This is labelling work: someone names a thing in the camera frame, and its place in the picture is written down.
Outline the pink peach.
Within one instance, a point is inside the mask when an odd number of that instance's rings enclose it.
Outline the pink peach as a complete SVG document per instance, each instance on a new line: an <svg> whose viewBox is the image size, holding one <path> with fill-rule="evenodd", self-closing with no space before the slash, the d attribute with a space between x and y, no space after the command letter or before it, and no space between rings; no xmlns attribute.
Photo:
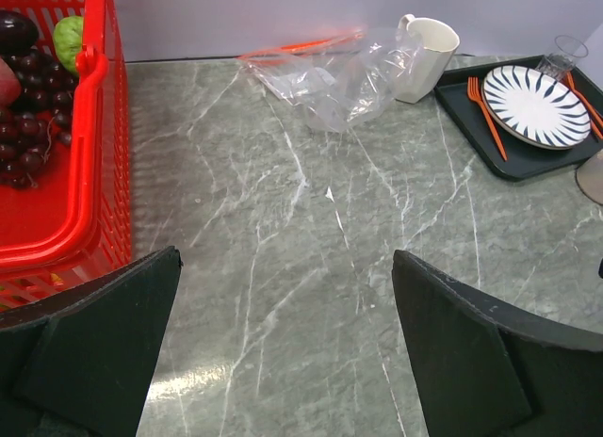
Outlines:
<svg viewBox="0 0 603 437"><path fill-rule="evenodd" d="M0 58L0 106L11 106L21 92L22 87L15 72Z"/></svg>

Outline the dark red grape bunch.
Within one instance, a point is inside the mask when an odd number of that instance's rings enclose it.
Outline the dark red grape bunch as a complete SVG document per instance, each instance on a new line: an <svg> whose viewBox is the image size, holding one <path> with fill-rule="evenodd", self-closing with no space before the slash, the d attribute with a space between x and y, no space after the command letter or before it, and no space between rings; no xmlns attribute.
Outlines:
<svg viewBox="0 0 603 437"><path fill-rule="evenodd" d="M79 80L54 57L34 48L1 58L22 87L11 106L1 106L1 184L16 189L35 187L55 146L71 146Z"/></svg>

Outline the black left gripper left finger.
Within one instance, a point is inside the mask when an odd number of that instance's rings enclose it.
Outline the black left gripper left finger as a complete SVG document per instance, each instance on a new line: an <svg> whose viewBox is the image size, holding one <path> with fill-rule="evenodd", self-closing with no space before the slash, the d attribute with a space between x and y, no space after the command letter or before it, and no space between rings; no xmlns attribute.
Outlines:
<svg viewBox="0 0 603 437"><path fill-rule="evenodd" d="M166 247L3 312L2 435L135 435L180 274Z"/></svg>

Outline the clear zip top bag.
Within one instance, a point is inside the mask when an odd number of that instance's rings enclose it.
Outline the clear zip top bag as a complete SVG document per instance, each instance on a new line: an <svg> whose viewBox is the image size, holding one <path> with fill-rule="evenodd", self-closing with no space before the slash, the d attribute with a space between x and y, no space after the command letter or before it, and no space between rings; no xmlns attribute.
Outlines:
<svg viewBox="0 0 603 437"><path fill-rule="evenodd" d="M374 28L237 59L317 131L343 133L381 116L411 86L425 54L405 28Z"/></svg>

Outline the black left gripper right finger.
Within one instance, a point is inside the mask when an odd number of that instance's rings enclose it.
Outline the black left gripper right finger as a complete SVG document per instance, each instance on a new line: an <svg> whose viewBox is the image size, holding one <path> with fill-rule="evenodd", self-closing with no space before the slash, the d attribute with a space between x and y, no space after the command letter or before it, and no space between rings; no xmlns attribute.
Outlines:
<svg viewBox="0 0 603 437"><path fill-rule="evenodd" d="M520 309L408 251L399 320L431 436L599 436L602 336Z"/></svg>

